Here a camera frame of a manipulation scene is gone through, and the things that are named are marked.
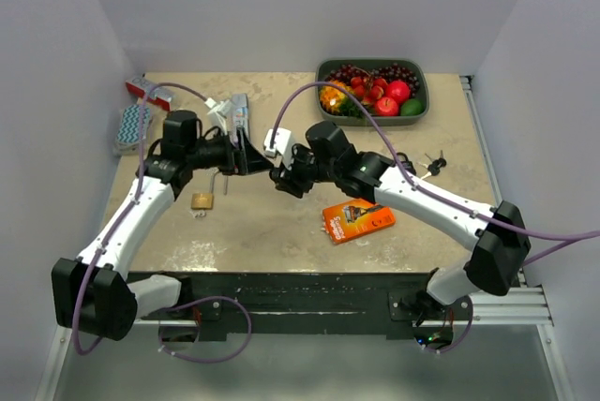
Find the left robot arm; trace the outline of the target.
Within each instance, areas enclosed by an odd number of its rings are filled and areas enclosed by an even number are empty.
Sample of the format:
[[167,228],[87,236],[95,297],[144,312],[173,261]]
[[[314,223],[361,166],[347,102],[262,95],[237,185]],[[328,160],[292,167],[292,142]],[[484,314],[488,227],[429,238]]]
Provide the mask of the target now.
[[136,319],[164,310],[187,317],[194,296],[182,279],[152,275],[128,282],[133,258],[160,217],[174,204],[196,170],[242,176],[270,171],[272,163],[237,130],[237,141],[224,134],[210,139],[199,132],[193,111],[167,114],[162,137],[148,151],[128,195],[93,242],[75,259],[52,268],[52,294],[59,325],[118,341]]

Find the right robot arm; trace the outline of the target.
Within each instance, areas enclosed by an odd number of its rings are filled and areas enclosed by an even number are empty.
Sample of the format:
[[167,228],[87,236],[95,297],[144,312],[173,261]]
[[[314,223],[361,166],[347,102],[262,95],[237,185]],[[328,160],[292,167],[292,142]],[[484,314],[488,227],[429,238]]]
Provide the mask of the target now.
[[433,270],[423,288],[401,299],[402,309],[439,319],[456,300],[479,290],[508,293],[531,249],[516,205],[461,198],[407,173],[395,159],[358,152],[332,122],[312,126],[306,140],[302,145],[287,129],[267,132],[265,155],[281,159],[270,173],[278,190],[300,198],[316,183],[332,183],[349,197],[410,215],[469,251],[467,259]]

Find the black padlock keys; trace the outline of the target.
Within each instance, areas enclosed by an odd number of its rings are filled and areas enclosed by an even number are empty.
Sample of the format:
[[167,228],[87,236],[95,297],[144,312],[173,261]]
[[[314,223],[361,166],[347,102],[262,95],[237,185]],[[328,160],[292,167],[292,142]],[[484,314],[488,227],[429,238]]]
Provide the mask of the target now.
[[435,158],[428,154],[426,154],[426,158],[428,159],[428,163],[418,162],[418,165],[426,171],[425,174],[421,176],[422,180],[426,180],[431,176],[438,176],[442,169],[447,165],[443,150],[441,150],[439,155]]

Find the black padlock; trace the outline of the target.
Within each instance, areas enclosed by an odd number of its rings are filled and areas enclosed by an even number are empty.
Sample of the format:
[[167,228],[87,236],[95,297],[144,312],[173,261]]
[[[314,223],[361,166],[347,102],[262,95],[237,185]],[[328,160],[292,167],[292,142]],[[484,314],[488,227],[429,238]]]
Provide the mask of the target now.
[[408,156],[405,153],[397,152],[397,157],[399,158],[399,161],[401,162],[402,167],[406,172],[413,176],[417,175],[413,162],[408,158]]

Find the brass padlock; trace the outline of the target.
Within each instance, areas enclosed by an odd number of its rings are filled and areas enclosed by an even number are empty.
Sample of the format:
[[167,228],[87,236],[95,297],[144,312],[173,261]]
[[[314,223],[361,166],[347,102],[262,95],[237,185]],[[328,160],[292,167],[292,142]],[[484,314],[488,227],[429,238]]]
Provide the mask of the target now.
[[214,207],[215,200],[215,188],[216,181],[218,178],[223,180],[222,184],[222,195],[226,196],[229,189],[229,177],[224,175],[221,171],[213,171],[209,177],[208,187],[204,192],[196,192],[192,195],[190,201],[190,209],[192,211],[207,211],[212,210]]

